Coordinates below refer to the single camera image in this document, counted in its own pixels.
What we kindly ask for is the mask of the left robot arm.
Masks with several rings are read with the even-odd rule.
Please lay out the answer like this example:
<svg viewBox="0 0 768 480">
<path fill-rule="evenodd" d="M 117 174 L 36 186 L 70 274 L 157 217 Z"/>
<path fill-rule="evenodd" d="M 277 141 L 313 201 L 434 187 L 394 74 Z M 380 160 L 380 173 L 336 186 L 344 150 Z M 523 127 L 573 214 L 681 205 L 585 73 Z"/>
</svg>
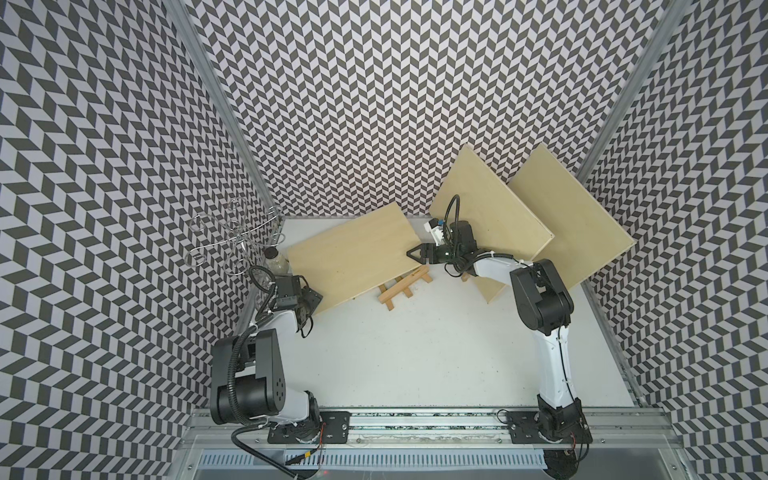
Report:
<svg viewBox="0 0 768 480">
<path fill-rule="evenodd" d="M 281 439 L 313 443 L 323 428 L 319 406 L 289 386 L 281 344 L 312 332 L 322 296 L 300 275 L 252 266 L 248 276 L 265 298 L 245 330 L 212 348 L 210 415 L 217 425 L 268 425 Z"/>
</svg>

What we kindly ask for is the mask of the plywood board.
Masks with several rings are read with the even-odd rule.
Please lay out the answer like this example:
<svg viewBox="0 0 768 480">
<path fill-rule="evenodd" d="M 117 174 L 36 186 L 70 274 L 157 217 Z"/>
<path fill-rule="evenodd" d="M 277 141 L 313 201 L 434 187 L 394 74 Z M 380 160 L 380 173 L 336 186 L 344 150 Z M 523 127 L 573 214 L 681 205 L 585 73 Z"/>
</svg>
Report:
<svg viewBox="0 0 768 480">
<path fill-rule="evenodd" d="M 568 289 L 636 244 L 543 144 L 531 152 L 508 187 L 554 235 L 535 259 L 552 261 Z"/>
<path fill-rule="evenodd" d="M 469 144 L 463 146 L 429 208 L 442 218 L 449 201 L 460 196 L 460 214 L 478 246 L 532 260 L 555 235 L 491 170 Z"/>
<path fill-rule="evenodd" d="M 299 242 L 286 255 L 293 273 L 322 296 L 321 313 L 417 268 L 406 251 L 420 243 L 400 206 L 391 203 Z"/>
</svg>

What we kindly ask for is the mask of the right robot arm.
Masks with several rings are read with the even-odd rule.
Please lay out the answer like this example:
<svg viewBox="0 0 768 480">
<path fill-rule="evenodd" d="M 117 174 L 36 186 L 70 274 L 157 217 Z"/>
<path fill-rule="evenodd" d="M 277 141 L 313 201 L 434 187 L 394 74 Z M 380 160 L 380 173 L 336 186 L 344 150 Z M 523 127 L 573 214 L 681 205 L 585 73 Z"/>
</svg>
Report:
<svg viewBox="0 0 768 480">
<path fill-rule="evenodd" d="M 569 359 L 574 302 L 553 262 L 518 260 L 509 253 L 481 249 L 467 221 L 431 219 L 424 227 L 432 240 L 408 250 L 407 257 L 423 265 L 452 267 L 457 276 L 468 274 L 511 287 L 518 317 L 533 332 L 539 363 L 536 435 L 546 443 L 591 444 Z"/>
</svg>

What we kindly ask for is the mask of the small wooden easel piece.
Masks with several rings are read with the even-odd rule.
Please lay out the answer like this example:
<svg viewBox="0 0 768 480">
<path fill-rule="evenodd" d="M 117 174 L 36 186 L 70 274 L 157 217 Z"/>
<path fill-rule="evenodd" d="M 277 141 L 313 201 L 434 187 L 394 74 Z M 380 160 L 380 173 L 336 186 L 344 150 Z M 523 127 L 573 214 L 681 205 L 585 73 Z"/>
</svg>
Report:
<svg viewBox="0 0 768 480">
<path fill-rule="evenodd" d="M 393 299 L 400 294 L 405 295 L 407 298 L 412 297 L 411 287 L 419 280 L 423 280 L 426 283 L 432 282 L 428 265 L 422 265 L 405 276 L 397 277 L 391 287 L 387 287 L 385 284 L 380 285 L 378 301 L 385 305 L 389 311 L 392 311 L 394 309 Z"/>
</svg>

